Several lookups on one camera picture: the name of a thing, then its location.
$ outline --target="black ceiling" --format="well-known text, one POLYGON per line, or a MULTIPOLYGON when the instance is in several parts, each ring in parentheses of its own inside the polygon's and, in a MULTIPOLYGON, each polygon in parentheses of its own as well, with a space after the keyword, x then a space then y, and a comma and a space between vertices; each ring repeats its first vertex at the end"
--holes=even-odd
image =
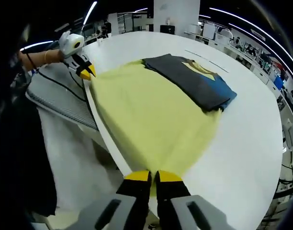
MULTIPOLYGON (((84 17, 92 3, 93 0, 72 0, 66 3, 64 1, 55 1, 52 4, 42 2, 41 7, 38 7, 36 16, 30 20, 32 29, 28 43, 58 39, 57 36, 59 35, 54 30, 65 23, 71 23, 80 17, 84 17)), ((90 15, 89 22, 104 19, 109 13, 131 12, 145 7, 152 8, 152 6, 153 0, 98 0, 90 15)), ((262 2, 257 2, 256 0, 201 0, 200 14, 211 16, 211 20, 217 23, 227 26, 228 23, 233 23, 250 31, 253 27, 246 22, 221 12, 210 10, 209 7, 228 11, 256 24, 271 34, 293 56, 292 0, 280 1, 277 4, 272 0, 263 0, 262 2)), ((266 43, 286 60, 288 66, 293 70, 293 63, 286 54, 271 40, 267 39, 266 43)))

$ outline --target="cable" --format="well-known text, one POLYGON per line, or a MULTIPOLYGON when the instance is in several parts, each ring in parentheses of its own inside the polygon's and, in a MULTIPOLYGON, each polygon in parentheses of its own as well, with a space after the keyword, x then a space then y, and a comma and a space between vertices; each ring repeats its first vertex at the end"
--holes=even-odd
MULTIPOLYGON (((68 63, 66 63, 65 61, 62 61, 62 63, 64 63, 64 64, 66 65, 67 68, 69 68, 69 64, 68 64, 68 63)), ((72 76, 70 70, 69 70, 69 73, 70 73, 72 79, 76 82, 76 80, 73 78, 73 76, 72 76)), ((94 123, 96 124, 95 119, 94 119, 94 117, 93 117, 93 115, 92 115, 91 107, 90 107, 90 105, 89 105, 89 101, 88 101, 88 98, 87 98, 86 89, 84 88, 84 79, 83 79, 83 78, 81 79, 81 86, 80 86, 80 88, 83 90, 83 93, 84 93, 84 96, 85 96, 85 99, 86 99, 87 108, 88 108, 88 110, 89 110, 89 112, 90 112, 90 115, 91 115, 91 117, 92 117, 94 123)))
POLYGON ((277 185, 276 185, 276 189, 275 189, 274 194, 277 192, 277 190, 278 190, 278 188, 279 188, 279 185, 280 185, 280 179, 279 179, 279 181, 277 182, 277 185))
POLYGON ((77 95, 76 95, 76 94, 75 94, 75 93, 74 93, 69 87, 67 87, 67 86, 61 84, 60 82, 58 82, 58 81, 56 81, 56 80, 54 80, 54 79, 52 79, 52 78, 49 78, 49 77, 47 77, 46 75, 44 75, 43 73, 41 73, 41 72, 39 71, 39 69, 36 67, 36 65, 34 64, 34 62, 32 61, 32 59, 31 59, 31 57, 29 56, 29 54, 26 53, 26 55, 27 55, 28 59, 30 60, 30 62, 31 62, 31 64, 32 64, 32 66, 33 66, 33 68, 34 68, 34 69, 36 70, 36 72, 39 73, 42 77, 44 77, 45 79, 48 79, 48 80, 50 80, 50 81, 56 83, 57 85, 60 85, 61 87, 64 87, 66 90, 68 90, 70 93, 72 93, 75 97, 77 97, 78 99, 80 99, 80 100, 83 101, 83 102, 86 102, 84 99, 82 99, 81 97, 77 96, 77 95))
POLYGON ((273 199, 282 198, 284 196, 291 195, 292 193, 293 193, 293 187, 283 192, 275 193, 273 199))
POLYGON ((82 89, 82 90, 84 90, 83 89, 83 87, 74 79, 74 77, 72 76, 72 73, 70 72, 70 70, 69 70, 69 73, 70 73, 70 75, 71 75, 71 78, 73 79, 73 81, 82 89))
POLYGON ((283 184, 283 183, 289 183, 289 184, 291 184, 291 183, 293 183, 293 180, 291 180, 291 181, 286 181, 286 180, 283 180, 283 179, 279 179, 279 181, 283 184))
POLYGON ((281 213, 281 212, 283 212, 283 211, 286 211, 286 210, 287 210, 287 209, 285 208, 285 209, 283 209, 283 210, 281 210, 281 211, 278 211, 278 212, 273 213, 272 215, 265 216, 264 218, 272 217, 272 216, 274 216, 274 215, 276 215, 276 214, 279 214, 279 213, 281 213))
POLYGON ((288 167, 288 166, 286 166, 286 165, 283 165, 283 164, 282 164, 282 166, 285 167, 285 168, 287 168, 287 169, 291 169, 291 170, 292 170, 292 168, 290 168, 290 167, 288 167))
POLYGON ((261 222, 276 222, 280 219, 274 218, 274 219, 263 219, 261 222))
POLYGON ((292 175, 293 175, 292 151, 290 151, 290 165, 291 165, 291 170, 292 170, 292 175))
POLYGON ((289 184, 291 184, 290 185, 290 188, 293 186, 293 182, 281 182, 283 185, 289 185, 289 184))

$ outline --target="round white table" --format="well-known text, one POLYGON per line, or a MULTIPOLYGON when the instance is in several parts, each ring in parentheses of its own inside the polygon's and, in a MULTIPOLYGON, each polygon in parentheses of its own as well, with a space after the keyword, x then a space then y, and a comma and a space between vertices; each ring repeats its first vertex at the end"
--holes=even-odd
MULTIPOLYGON (((170 53, 194 59, 217 72, 237 93, 222 113, 215 138, 182 175, 192 195, 200 195, 227 216, 236 230, 254 230, 272 201, 281 170, 282 125, 275 96, 246 67, 200 42, 163 33, 133 32, 92 43, 85 52, 96 74, 127 62, 170 53)), ((131 169, 101 121, 86 83, 88 100, 104 142, 123 175, 131 169)), ((157 214, 154 197, 150 210, 157 214)))

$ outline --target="white pillar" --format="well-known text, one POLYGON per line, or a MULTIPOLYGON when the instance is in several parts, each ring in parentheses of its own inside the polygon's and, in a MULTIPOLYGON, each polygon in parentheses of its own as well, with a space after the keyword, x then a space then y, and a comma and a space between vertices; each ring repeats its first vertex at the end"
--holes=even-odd
POLYGON ((170 18, 175 26, 175 35, 184 36, 191 23, 199 21, 200 0, 154 0, 154 31, 159 32, 170 18))
POLYGON ((118 14, 110 13, 108 14, 108 22, 112 25, 112 36, 119 34, 119 24, 118 24, 118 14))

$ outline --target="white wall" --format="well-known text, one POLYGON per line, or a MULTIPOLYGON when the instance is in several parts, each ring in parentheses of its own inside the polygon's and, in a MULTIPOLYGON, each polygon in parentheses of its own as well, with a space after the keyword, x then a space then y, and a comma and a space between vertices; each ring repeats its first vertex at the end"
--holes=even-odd
POLYGON ((175 35, 185 36, 184 32, 191 23, 199 21, 200 0, 154 0, 154 31, 160 31, 170 18, 175 26, 175 35))
POLYGON ((146 14, 142 14, 141 18, 134 18, 134 26, 141 26, 142 30, 145 30, 147 25, 153 24, 153 18, 147 18, 146 14))
POLYGON ((117 13, 110 13, 108 14, 108 20, 112 25, 112 36, 119 34, 119 24, 118 24, 118 14, 117 13))
POLYGON ((125 16, 125 32, 133 31, 133 19, 131 15, 125 16))
POLYGON ((234 28, 232 28, 231 32, 232 32, 233 36, 235 37, 235 39, 236 39, 237 37, 240 37, 239 42, 240 42, 241 44, 244 45, 245 42, 247 42, 247 43, 251 44, 253 47, 257 47, 257 48, 260 49, 260 50, 261 50, 261 49, 264 50, 266 54, 269 54, 269 53, 270 53, 268 50, 266 50, 266 49, 265 49, 263 46, 261 46, 259 43, 255 42, 252 38, 250 38, 250 37, 244 35, 243 33, 239 32, 238 30, 235 30, 234 28))

